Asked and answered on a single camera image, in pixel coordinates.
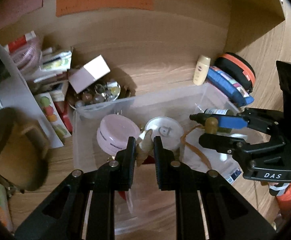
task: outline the small bottle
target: small bottle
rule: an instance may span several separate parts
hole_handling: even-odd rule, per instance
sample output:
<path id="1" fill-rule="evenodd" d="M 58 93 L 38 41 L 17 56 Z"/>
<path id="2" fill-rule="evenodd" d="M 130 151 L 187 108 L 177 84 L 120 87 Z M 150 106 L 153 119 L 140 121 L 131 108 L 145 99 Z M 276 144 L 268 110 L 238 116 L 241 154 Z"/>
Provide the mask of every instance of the small bottle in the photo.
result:
<path id="1" fill-rule="evenodd" d="M 230 109 L 217 109 L 208 108 L 204 111 L 205 114 L 223 114 L 223 115 L 234 115 L 234 112 Z M 231 133 L 231 128 L 219 127 L 218 132 Z"/>
<path id="2" fill-rule="evenodd" d="M 197 86 L 202 85 L 207 77 L 207 72 L 210 67 L 211 59 L 209 57 L 201 55 L 195 66 L 193 83 Z"/>

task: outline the clear plastic storage bin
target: clear plastic storage bin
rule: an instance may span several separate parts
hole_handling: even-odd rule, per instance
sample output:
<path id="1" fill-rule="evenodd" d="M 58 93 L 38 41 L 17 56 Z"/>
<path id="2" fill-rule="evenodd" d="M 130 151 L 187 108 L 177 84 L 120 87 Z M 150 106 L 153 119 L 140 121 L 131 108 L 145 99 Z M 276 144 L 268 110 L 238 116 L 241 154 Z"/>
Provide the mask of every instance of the clear plastic storage bin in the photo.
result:
<path id="1" fill-rule="evenodd" d="M 197 124 L 189 119 L 189 115 L 203 112 L 207 108 L 231 109 L 234 113 L 238 112 L 228 98 L 209 83 L 78 108 L 74 113 L 73 126 L 74 167 L 88 172 L 96 170 L 107 161 L 109 155 L 99 147 L 96 133 L 101 119 L 108 114 L 122 114 L 137 125 L 145 125 L 148 120 L 157 116 L 167 116 L 177 120 L 186 131 Z M 233 172 L 233 167 L 222 170 L 224 177 L 227 171 Z M 175 226 L 174 204 L 133 216 L 129 212 L 127 202 L 116 193 L 115 233 L 117 235 L 146 227 L 155 228 L 155 225 L 165 224 L 167 221 L 172 223 L 170 228 Z"/>
<path id="2" fill-rule="evenodd" d="M 186 131 L 197 124 L 189 115 L 207 108 L 238 112 L 228 98 L 209 83 L 80 107 L 74 112 L 74 167 L 84 172 L 94 171 L 107 161 L 109 155 L 99 147 L 96 131 L 108 114 L 122 114 L 137 125 L 145 125 L 157 116 L 167 116 L 177 120 Z"/>

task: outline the clutter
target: clutter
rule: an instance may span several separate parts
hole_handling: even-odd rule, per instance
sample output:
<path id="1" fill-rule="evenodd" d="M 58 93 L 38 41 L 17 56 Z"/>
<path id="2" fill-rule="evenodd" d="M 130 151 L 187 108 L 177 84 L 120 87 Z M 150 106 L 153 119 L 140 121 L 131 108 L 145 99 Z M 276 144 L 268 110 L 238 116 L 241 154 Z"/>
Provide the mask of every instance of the clutter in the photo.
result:
<path id="1" fill-rule="evenodd" d="M 207 79 L 239 107 L 254 101 L 236 80 L 215 66 L 209 68 Z"/>
<path id="2" fill-rule="evenodd" d="M 130 119 L 118 114 L 109 114 L 101 120 L 96 139 L 104 152 L 115 156 L 118 151 L 127 147 L 130 136 L 138 138 L 139 134 L 140 129 Z"/>
<path id="3" fill-rule="evenodd" d="M 238 81 L 247 93 L 252 92 L 255 84 L 255 72 L 245 59 L 235 53 L 227 52 L 215 60 L 214 66 Z"/>
<path id="4" fill-rule="evenodd" d="M 46 56 L 48 54 L 52 54 L 55 52 L 55 47 L 49 47 L 42 51 L 42 56 Z"/>
<path id="5" fill-rule="evenodd" d="M 34 191 L 41 187 L 47 176 L 44 158 L 49 141 L 36 124 L 19 125 L 16 120 L 14 109 L 0 110 L 0 175 L 20 190 Z M 26 134 L 30 131 L 44 142 L 43 149 L 38 149 L 28 139 Z"/>
<path id="6" fill-rule="evenodd" d="M 7 204 L 7 192 L 5 187 L 2 186 L 1 184 L 0 184 L 0 221 L 9 232 L 13 231 L 9 206 Z"/>
<path id="7" fill-rule="evenodd" d="M 68 80 L 68 73 L 66 71 L 49 71 L 47 75 L 44 75 L 44 76 L 40 75 L 39 77 L 35 77 L 35 76 L 36 76 L 36 73 L 32 75 L 31 79 L 33 83 L 35 84 L 37 83 L 39 85 L 48 85 L 51 83 Z"/>
<path id="8" fill-rule="evenodd" d="M 129 86 L 127 86 L 127 85 L 124 85 L 124 87 L 123 88 L 120 88 L 120 94 L 119 94 L 119 99 L 121 99 L 121 98 L 129 98 L 129 97 L 131 97 L 132 95 L 135 95 L 135 90 L 131 90 L 130 88 L 129 88 Z"/>
<path id="9" fill-rule="evenodd" d="M 83 100 L 79 100 L 75 103 L 75 107 L 78 108 L 78 107 L 81 107 L 81 106 L 85 106 L 85 103 Z"/>
<path id="10" fill-rule="evenodd" d="M 62 122 L 62 119 L 60 118 L 55 108 L 55 105 L 53 104 L 50 93 L 42 93 L 42 94 L 36 95 L 35 100 L 41 107 L 46 118 L 51 123 L 55 133 L 60 138 L 60 140 L 70 137 L 71 134 L 69 133 L 64 123 Z"/>
<path id="11" fill-rule="evenodd" d="M 110 72 L 108 65 L 101 55 L 94 58 L 73 75 L 69 77 L 69 82 L 77 94 L 81 93 L 84 89 L 92 83 Z"/>
<path id="12" fill-rule="evenodd" d="M 197 86 L 202 85 L 207 77 L 207 72 L 210 67 L 211 59 L 209 57 L 201 55 L 195 66 L 193 83 Z"/>
<path id="13" fill-rule="evenodd" d="M 216 87 L 209 83 L 204 83 L 201 86 L 189 86 L 178 89 L 160 90 L 153 93 L 139 95 L 124 100 L 116 100 L 111 103 L 102 103 L 100 107 L 84 106 L 74 111 L 73 117 L 73 162 L 76 169 L 84 172 L 96 170 L 104 164 L 108 158 L 104 149 L 99 147 L 100 139 L 104 140 L 97 131 L 100 121 L 108 114 L 120 114 L 132 120 L 136 125 L 142 124 L 145 130 L 153 129 L 151 138 L 158 127 L 145 127 L 143 124 L 158 116 L 167 115 L 173 120 L 177 121 L 178 125 L 170 125 L 173 131 L 168 133 L 172 145 L 170 149 L 176 148 L 180 145 L 180 137 L 184 134 L 184 130 L 189 130 L 194 126 L 193 121 L 189 119 L 192 113 L 202 112 L 201 108 L 218 108 L 231 109 L 234 113 L 238 110 L 231 104 L 227 97 L 225 97 Z M 162 142 L 169 137 L 161 137 Z"/>

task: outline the label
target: label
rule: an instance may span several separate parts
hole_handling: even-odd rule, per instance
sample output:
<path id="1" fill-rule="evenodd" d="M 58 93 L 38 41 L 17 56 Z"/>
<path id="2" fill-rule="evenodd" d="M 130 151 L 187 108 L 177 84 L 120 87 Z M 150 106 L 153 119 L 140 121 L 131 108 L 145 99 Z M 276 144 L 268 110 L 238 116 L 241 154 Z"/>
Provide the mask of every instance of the label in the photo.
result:
<path id="1" fill-rule="evenodd" d="M 225 73 L 224 71 L 222 71 L 218 67 L 211 66 L 211 68 L 214 71 L 218 72 L 221 76 L 223 76 L 227 81 L 229 81 L 240 92 L 240 94 L 244 98 L 249 97 L 249 94 L 245 91 L 245 89 L 235 79 L 233 79 L 231 76 L 229 76 L 227 73 Z"/>
<path id="2" fill-rule="evenodd" d="M 208 108 L 204 111 L 205 114 L 223 114 L 226 115 L 228 109 L 216 109 L 216 108 Z"/>
<path id="3" fill-rule="evenodd" d="M 6 45 L 4 48 L 11 54 L 12 52 L 16 51 L 18 48 L 22 47 L 25 45 L 29 40 L 32 40 L 35 38 L 36 35 L 34 31 L 30 33 L 26 33 L 22 37 L 16 39 L 13 42 L 10 42 L 8 45 Z"/>

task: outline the white round lid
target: white round lid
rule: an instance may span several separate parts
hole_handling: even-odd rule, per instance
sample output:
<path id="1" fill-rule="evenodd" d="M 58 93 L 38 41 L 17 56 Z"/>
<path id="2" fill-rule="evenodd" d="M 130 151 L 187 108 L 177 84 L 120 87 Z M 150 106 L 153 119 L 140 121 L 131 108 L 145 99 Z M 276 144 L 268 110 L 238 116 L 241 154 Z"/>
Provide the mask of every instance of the white round lid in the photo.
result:
<path id="1" fill-rule="evenodd" d="M 152 140 L 160 136 L 164 149 L 175 151 L 180 146 L 180 137 L 184 131 L 182 126 L 174 119 L 160 116 L 148 121 L 145 130 L 152 129 Z"/>

